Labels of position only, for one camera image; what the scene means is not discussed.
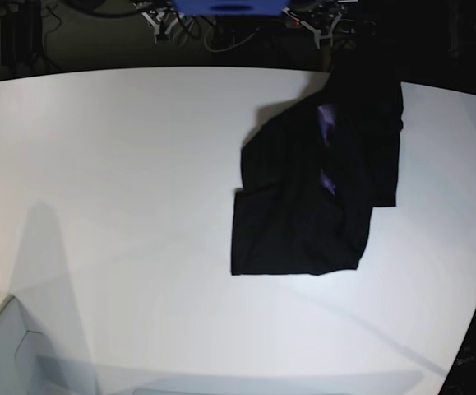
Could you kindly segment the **blue box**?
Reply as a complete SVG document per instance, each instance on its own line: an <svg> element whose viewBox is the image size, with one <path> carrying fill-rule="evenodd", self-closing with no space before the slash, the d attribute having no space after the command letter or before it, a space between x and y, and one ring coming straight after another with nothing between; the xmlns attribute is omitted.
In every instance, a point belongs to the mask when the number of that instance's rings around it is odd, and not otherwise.
<svg viewBox="0 0 476 395"><path fill-rule="evenodd" d="M287 0L173 0L176 9L190 16L276 16Z"/></svg>

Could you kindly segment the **grey bin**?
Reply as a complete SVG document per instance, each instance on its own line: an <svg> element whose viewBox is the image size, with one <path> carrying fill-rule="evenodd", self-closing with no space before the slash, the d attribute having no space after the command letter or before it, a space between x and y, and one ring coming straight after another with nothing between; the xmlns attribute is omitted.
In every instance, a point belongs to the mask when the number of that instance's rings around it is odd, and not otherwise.
<svg viewBox="0 0 476 395"><path fill-rule="evenodd" d="M0 394L98 394L86 364L65 360L26 321L14 297L0 305Z"/></svg>

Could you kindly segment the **black t-shirt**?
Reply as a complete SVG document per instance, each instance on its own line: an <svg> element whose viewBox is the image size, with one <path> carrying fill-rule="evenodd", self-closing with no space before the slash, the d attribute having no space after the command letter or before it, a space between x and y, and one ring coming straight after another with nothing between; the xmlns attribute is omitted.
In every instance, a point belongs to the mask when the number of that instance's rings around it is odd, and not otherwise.
<svg viewBox="0 0 476 395"><path fill-rule="evenodd" d="M396 204L403 111L394 64L349 53L319 91L265 122L241 151L232 274L356 269L373 209Z"/></svg>

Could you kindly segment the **black device on floor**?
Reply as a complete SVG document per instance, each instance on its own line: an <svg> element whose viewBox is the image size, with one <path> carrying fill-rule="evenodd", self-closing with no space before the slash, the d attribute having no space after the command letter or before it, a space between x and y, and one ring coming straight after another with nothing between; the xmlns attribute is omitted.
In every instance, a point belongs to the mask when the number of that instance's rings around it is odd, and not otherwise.
<svg viewBox="0 0 476 395"><path fill-rule="evenodd" d="M12 2L3 6L0 20L1 64L32 65L42 53L43 22L38 1Z"/></svg>

